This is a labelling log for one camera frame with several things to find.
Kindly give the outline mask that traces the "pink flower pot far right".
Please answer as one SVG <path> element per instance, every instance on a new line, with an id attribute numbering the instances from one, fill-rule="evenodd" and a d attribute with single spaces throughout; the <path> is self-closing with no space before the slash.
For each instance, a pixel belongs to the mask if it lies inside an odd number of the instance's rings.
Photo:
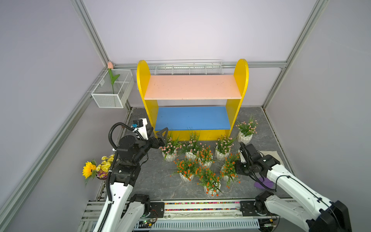
<path id="1" fill-rule="evenodd" d="M 249 144 L 253 138 L 253 135 L 257 133 L 258 122 L 254 116 L 251 116 L 248 121 L 237 122 L 237 129 L 239 133 L 237 135 L 238 142 L 242 142 L 245 145 Z"/>

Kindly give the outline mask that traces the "yellow rack with coloured shelves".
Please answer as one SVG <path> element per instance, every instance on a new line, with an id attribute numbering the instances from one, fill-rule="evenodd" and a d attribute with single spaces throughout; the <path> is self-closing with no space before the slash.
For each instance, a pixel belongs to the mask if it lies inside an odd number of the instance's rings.
<path id="1" fill-rule="evenodd" d="M 168 127 L 181 141 L 195 131 L 201 141 L 231 135 L 249 83 L 249 66 L 238 60 L 232 75 L 151 75 L 137 66 L 137 86 L 154 134 Z M 222 106 L 159 106 L 159 100 L 225 100 Z"/>

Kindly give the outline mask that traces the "pink flower pot middle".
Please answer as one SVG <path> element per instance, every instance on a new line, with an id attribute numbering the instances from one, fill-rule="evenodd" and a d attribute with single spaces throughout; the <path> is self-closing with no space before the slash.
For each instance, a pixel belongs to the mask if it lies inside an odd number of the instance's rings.
<path id="1" fill-rule="evenodd" d="M 190 161 L 197 161 L 198 154 L 201 151 L 203 144 L 199 141 L 200 135 L 195 131 L 189 134 L 189 139 L 187 142 L 182 144 L 181 151 L 185 153 L 185 156 Z"/>

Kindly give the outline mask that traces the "pink artificial tulip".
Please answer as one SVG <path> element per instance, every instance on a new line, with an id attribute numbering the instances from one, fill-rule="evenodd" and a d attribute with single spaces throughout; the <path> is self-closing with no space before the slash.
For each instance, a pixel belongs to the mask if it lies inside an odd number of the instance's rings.
<path id="1" fill-rule="evenodd" d="M 109 61 L 107 63 L 107 68 L 108 68 L 108 73 L 110 75 L 112 91 L 113 91 L 113 94 L 115 94 L 114 84 L 115 84 L 116 80 L 120 77 L 120 74 L 116 74 L 116 75 L 113 74 L 112 70 L 114 69 L 114 65 L 111 61 Z"/>

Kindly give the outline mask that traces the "pink flower pot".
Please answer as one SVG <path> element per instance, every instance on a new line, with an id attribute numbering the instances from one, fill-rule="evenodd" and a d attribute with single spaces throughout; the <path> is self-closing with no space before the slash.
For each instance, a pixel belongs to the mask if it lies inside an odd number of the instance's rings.
<path id="1" fill-rule="evenodd" d="M 257 133 L 258 122 L 254 116 L 251 116 L 248 121 L 237 122 L 237 129 L 239 133 L 237 135 L 238 142 L 242 142 L 245 145 L 249 144 L 253 138 L 253 135 Z"/>
<path id="2" fill-rule="evenodd" d="M 218 138 L 215 143 L 215 156 L 217 160 L 225 160 L 231 153 L 231 148 L 235 138 L 228 137 L 227 135 Z"/>
<path id="3" fill-rule="evenodd" d="M 198 154 L 201 151 L 203 144 L 199 141 L 200 135 L 195 131 L 189 134 L 189 139 L 187 142 L 182 144 L 181 151 L 185 153 L 185 156 L 190 161 L 197 161 Z"/>
<path id="4" fill-rule="evenodd" d="M 175 138 L 171 133 L 167 136 L 165 145 L 160 147 L 163 158 L 167 162 L 173 162 L 176 160 L 178 150 L 181 148 L 182 144 L 179 138 Z"/>

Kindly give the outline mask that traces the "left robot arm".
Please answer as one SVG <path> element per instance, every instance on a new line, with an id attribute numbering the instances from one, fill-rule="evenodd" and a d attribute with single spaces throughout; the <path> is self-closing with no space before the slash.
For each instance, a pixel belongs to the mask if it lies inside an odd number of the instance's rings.
<path id="1" fill-rule="evenodd" d="M 116 145 L 112 139 L 116 127 L 122 126 L 134 135 L 127 135 Z M 98 222 L 96 232 L 132 232 L 138 220 L 150 213 L 148 195 L 135 194 L 130 196 L 141 171 L 141 159 L 150 149 L 163 147 L 168 135 L 164 128 L 150 136 L 153 129 L 146 127 L 130 127 L 122 122 L 114 124 L 108 133 L 108 140 L 115 150 L 114 161 L 121 159 L 120 164 L 113 163 L 106 179 L 107 199 Z"/>

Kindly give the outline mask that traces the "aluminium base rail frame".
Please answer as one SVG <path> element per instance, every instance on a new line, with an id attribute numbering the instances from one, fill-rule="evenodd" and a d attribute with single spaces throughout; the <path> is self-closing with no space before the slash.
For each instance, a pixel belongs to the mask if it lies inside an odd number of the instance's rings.
<path id="1" fill-rule="evenodd" d="M 131 231 L 200 231 L 227 229 L 257 229 L 271 232 L 282 218 L 247 216 L 240 211 L 240 201 L 253 199 L 226 199 L 204 201 L 163 201 L 163 218 L 139 218 Z"/>

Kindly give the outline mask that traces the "pink flower pot far left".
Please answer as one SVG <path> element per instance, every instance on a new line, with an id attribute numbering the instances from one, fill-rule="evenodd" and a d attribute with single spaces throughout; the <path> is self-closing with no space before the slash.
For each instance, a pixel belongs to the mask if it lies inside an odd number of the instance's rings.
<path id="1" fill-rule="evenodd" d="M 167 162 L 173 162 L 176 160 L 178 150 L 181 148 L 182 144 L 179 138 L 175 138 L 171 133 L 167 136 L 165 145 L 160 147 L 163 158 Z"/>

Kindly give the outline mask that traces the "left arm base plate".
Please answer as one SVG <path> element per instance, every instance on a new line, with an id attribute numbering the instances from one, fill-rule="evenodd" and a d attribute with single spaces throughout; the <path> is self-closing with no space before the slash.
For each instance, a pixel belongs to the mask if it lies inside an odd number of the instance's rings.
<path id="1" fill-rule="evenodd" d="M 145 203 L 145 210 L 142 218 L 163 218 L 165 213 L 164 202 Z"/>

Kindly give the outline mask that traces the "orange flower pot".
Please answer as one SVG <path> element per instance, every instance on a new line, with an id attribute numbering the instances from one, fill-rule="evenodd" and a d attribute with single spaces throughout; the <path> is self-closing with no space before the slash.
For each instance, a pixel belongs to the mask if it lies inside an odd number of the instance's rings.
<path id="1" fill-rule="evenodd" d="M 236 163 L 240 160 L 239 154 L 230 154 L 224 159 L 225 163 L 220 170 L 220 176 L 226 182 L 227 188 L 230 188 L 231 184 L 238 179 Z"/>
<path id="2" fill-rule="evenodd" d="M 209 168 L 200 167 L 196 171 L 199 185 L 203 186 L 204 192 L 209 197 L 219 196 L 221 193 L 220 178 Z"/>
<path id="3" fill-rule="evenodd" d="M 174 161 L 176 165 L 176 173 L 184 182 L 190 182 L 198 174 L 199 165 L 187 157 L 182 160 L 177 159 Z"/>
<path id="4" fill-rule="evenodd" d="M 198 163 L 201 168 L 209 169 L 214 163 L 213 154 L 210 146 L 202 145 L 201 150 L 197 154 Z"/>

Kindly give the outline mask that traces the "white grey work glove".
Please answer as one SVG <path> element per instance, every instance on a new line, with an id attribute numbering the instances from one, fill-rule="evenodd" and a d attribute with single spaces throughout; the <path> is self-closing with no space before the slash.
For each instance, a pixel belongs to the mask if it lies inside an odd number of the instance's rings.
<path id="1" fill-rule="evenodd" d="M 259 151 L 259 153 L 261 153 L 262 156 L 271 155 L 272 157 L 277 159 L 281 165 L 285 166 L 283 160 L 281 159 L 277 151 Z"/>

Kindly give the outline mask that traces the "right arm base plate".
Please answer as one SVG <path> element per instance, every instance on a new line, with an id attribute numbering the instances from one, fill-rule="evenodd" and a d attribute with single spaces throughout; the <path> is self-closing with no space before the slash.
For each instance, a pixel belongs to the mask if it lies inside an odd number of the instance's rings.
<path id="1" fill-rule="evenodd" d="M 240 201 L 240 211 L 244 217 L 247 216 L 273 216 L 276 214 L 269 212 L 264 203 L 255 200 Z"/>

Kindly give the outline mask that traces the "sunflower bouquet in basket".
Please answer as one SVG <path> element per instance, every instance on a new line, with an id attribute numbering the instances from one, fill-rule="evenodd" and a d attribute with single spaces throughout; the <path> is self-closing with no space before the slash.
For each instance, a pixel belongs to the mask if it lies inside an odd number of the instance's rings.
<path id="1" fill-rule="evenodd" d="M 103 156 L 100 164 L 97 164 L 95 160 L 86 162 L 82 170 L 82 175 L 85 178 L 85 185 L 89 180 L 95 178 L 99 180 L 106 180 L 108 173 L 111 170 L 114 157 L 114 154 L 108 157 Z"/>

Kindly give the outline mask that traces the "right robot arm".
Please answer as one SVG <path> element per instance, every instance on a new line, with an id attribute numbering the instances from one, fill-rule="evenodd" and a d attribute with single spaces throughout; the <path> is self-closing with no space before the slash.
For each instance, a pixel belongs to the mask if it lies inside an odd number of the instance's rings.
<path id="1" fill-rule="evenodd" d="M 333 202 L 297 179 L 285 166 L 271 155 L 261 155 L 252 144 L 240 143 L 242 160 L 235 164 L 237 174 L 249 176 L 265 189 L 255 198 L 252 206 L 242 206 L 241 211 L 254 210 L 258 215 L 275 214 L 306 232 L 350 232 L 349 210 L 341 201 Z M 274 193 L 276 188 L 266 186 L 269 180 L 280 187 L 297 204 L 289 203 Z"/>

